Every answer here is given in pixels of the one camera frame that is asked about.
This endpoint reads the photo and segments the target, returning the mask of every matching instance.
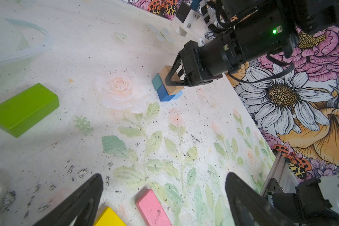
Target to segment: black cable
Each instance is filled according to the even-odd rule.
[[[277,78],[281,78],[287,74],[289,74],[292,70],[295,69],[295,66],[293,63],[285,63],[285,62],[281,62],[275,58],[273,58],[272,56],[270,56],[269,54],[266,55],[266,58],[273,62],[274,64],[277,64],[279,66],[289,66],[288,68],[286,68],[285,70],[283,70],[282,72],[276,74],[276,75],[272,75],[270,77],[267,77],[267,78],[263,78],[263,79],[260,79],[260,80],[257,80],[257,81],[254,81],[254,82],[249,82],[249,81],[246,81],[246,80],[241,80],[241,79],[238,79],[238,78],[235,78],[233,75],[231,74],[228,74],[231,78],[235,79],[236,81],[238,82],[242,82],[242,83],[248,83],[248,84],[253,84],[253,83],[258,83],[258,82],[262,82],[262,81],[266,81],[266,80],[271,80],[271,79],[277,79]]]

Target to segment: painted rose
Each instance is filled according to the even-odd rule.
[[[284,53],[274,58],[293,62],[297,72],[307,72],[310,81],[327,81],[339,77],[339,27],[330,26],[326,30],[309,35],[298,29],[299,44],[290,58]],[[258,58],[261,67],[272,70],[273,63],[266,56]]]
[[[175,126],[179,126],[182,124],[181,115],[178,113],[178,111],[175,108],[172,108],[169,111],[169,121],[171,124]]]
[[[103,105],[114,109],[129,109],[139,114],[145,112],[144,91],[133,79],[123,73],[112,73],[99,76],[95,82],[97,90],[103,94]]]
[[[220,135],[220,134],[221,134],[221,130],[220,130],[220,128],[217,126],[216,123],[212,122],[212,123],[211,123],[211,128],[212,128],[212,130],[213,130],[217,135]]]

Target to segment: green block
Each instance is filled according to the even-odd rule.
[[[0,104],[0,128],[19,137],[57,107],[58,96],[38,83]]]

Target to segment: teal block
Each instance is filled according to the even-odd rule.
[[[161,79],[161,77],[159,76],[158,73],[152,79],[152,84],[153,84],[153,87],[156,91],[163,85],[162,79]]]
[[[181,90],[179,93],[177,93],[173,98],[172,100],[177,100],[180,96],[182,96],[183,94],[183,91]]]
[[[162,85],[158,90],[158,97],[160,101],[170,101],[175,95],[168,95],[166,88]]]

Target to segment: daisy painting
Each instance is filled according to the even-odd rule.
[[[244,80],[250,82],[278,74],[283,71],[281,66],[273,64],[273,71],[258,66],[246,71]],[[300,127],[294,123],[297,118],[300,123],[312,130],[318,131],[319,124],[328,125],[329,119],[310,102],[329,101],[330,93],[303,88],[308,81],[306,72],[295,73],[294,70],[282,78],[266,80],[254,84],[240,83],[235,90],[254,120],[262,127],[274,124],[279,135],[294,130],[301,133]]]

